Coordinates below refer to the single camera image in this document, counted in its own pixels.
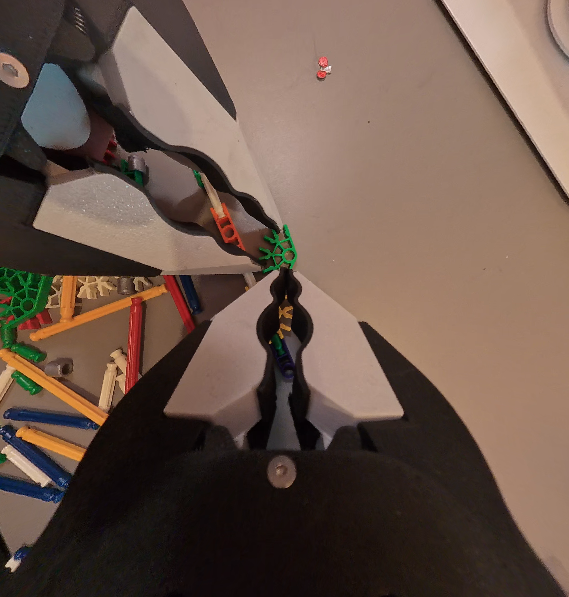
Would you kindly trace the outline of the red long toy rod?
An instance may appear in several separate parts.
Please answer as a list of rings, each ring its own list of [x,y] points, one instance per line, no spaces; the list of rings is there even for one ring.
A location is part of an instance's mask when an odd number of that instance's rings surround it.
[[[184,327],[187,333],[191,333],[196,325],[192,318],[191,311],[188,307],[187,301],[183,295],[183,291],[181,290],[178,282],[174,275],[163,275],[164,284],[169,291],[173,302],[175,303],[176,309],[183,320]]]

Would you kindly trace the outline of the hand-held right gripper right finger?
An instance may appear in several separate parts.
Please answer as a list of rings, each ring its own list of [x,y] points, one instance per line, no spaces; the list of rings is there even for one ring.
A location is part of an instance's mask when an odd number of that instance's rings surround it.
[[[327,448],[336,432],[399,420],[403,407],[358,320],[297,272],[286,274],[299,341],[289,407],[302,450]]]

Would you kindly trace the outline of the purple toy clip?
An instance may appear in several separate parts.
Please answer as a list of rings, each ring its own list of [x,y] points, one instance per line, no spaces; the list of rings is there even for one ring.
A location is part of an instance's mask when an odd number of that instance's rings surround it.
[[[295,362],[284,345],[276,350],[275,360],[283,378],[292,380],[295,377]]]

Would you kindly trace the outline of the white stand base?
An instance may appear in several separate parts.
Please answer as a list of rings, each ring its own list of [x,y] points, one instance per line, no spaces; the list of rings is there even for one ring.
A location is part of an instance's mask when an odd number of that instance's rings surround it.
[[[442,1],[569,200],[569,1]]]

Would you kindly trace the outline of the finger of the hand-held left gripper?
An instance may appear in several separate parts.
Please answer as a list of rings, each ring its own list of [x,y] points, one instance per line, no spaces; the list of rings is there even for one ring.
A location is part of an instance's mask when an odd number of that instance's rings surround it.
[[[256,258],[198,224],[167,218],[127,176],[96,166],[49,179],[33,227],[160,270],[163,275],[259,272]]]
[[[281,218],[237,111],[185,5],[81,5],[93,52],[57,67],[124,149],[163,151],[199,169],[267,228]]]

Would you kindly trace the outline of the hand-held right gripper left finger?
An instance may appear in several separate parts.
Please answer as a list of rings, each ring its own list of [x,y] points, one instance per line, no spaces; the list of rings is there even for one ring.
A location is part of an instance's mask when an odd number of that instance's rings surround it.
[[[286,273],[272,272],[218,312],[164,414],[171,422],[226,428],[236,444],[265,450],[276,410],[273,352]]]

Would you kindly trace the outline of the orange toy brick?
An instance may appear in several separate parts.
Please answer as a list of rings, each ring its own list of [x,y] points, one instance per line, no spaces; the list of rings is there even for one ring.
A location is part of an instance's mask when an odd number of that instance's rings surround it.
[[[212,213],[223,241],[225,243],[234,245],[241,250],[245,250],[242,239],[234,225],[226,205],[221,203],[220,212],[217,212],[213,207],[211,207],[210,212]]]

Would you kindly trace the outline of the heap of mixed toy rods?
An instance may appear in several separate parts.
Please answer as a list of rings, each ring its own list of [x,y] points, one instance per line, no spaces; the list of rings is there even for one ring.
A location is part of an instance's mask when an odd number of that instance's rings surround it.
[[[18,344],[0,339],[0,535],[6,563],[15,571],[41,536],[97,431],[143,364],[148,298],[124,297],[77,324],[18,331]],[[45,375],[47,362],[73,360],[64,378]]]

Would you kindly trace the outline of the blue toy rod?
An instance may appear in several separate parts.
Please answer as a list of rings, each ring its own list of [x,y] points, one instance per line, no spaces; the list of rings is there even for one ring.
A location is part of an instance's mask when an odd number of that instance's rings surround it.
[[[191,313],[193,315],[201,314],[203,312],[203,307],[201,305],[199,295],[197,293],[196,286],[194,285],[192,276],[179,275],[178,278],[181,283],[181,287],[183,289],[183,293]]]

